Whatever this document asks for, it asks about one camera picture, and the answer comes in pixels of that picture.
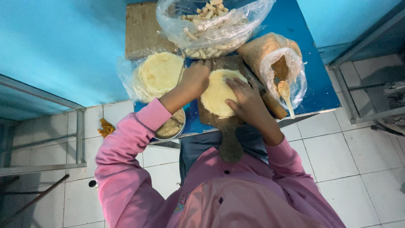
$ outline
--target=blue table surface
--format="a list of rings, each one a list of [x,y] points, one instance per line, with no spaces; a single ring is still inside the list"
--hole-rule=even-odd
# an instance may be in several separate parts
[[[303,61],[308,62],[305,65],[308,89],[301,105],[294,110],[295,114],[308,114],[340,107],[339,99],[332,87],[332,82],[324,68],[297,1],[278,0],[262,25],[267,25],[267,27],[258,35],[259,37],[274,32],[296,41],[301,49]],[[135,111],[137,112],[145,106],[146,104],[138,102],[135,105]],[[215,129],[200,122],[197,100],[184,106],[184,110],[186,126],[181,136],[204,133]]]

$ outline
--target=wooden spoon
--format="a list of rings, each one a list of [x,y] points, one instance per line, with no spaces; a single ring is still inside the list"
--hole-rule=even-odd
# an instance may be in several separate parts
[[[290,112],[291,119],[295,119],[294,109],[292,108],[291,101],[290,101],[290,86],[286,81],[280,81],[278,84],[278,90],[280,95],[286,101],[288,111]]]

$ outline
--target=right hand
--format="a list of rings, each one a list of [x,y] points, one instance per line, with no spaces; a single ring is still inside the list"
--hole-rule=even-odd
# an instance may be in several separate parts
[[[254,81],[251,81],[253,88],[239,78],[235,80],[227,78],[226,83],[233,90],[238,104],[231,99],[227,99],[226,103],[246,123],[259,128],[266,120],[273,118],[267,111]]]
[[[256,82],[250,82],[253,88],[239,78],[235,78],[235,80],[226,79],[226,83],[238,99],[238,103],[231,99],[226,100],[226,103],[236,115],[259,130],[269,146],[280,144],[284,139],[284,135],[280,131],[276,120],[264,105]]]

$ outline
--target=cutting board handle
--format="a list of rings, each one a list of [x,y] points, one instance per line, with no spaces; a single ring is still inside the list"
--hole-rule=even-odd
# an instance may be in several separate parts
[[[222,132],[222,143],[220,145],[220,156],[225,162],[236,163],[243,156],[243,147],[236,138],[236,125],[229,125],[225,128],[219,128]]]

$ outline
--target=hand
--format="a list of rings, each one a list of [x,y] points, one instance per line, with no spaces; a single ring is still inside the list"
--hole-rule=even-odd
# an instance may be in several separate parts
[[[208,88],[211,62],[203,60],[193,62],[190,68],[184,70],[183,78],[178,87],[186,92],[186,96],[192,101],[201,96]]]
[[[181,82],[159,100],[171,113],[201,96],[208,88],[211,62],[200,60],[184,70]]]
[[[264,105],[256,82],[250,82],[253,88],[239,78],[235,78],[235,80],[226,79],[226,83],[238,99],[238,104],[231,99],[226,100],[236,115],[259,130],[269,146],[280,144],[284,135]]]

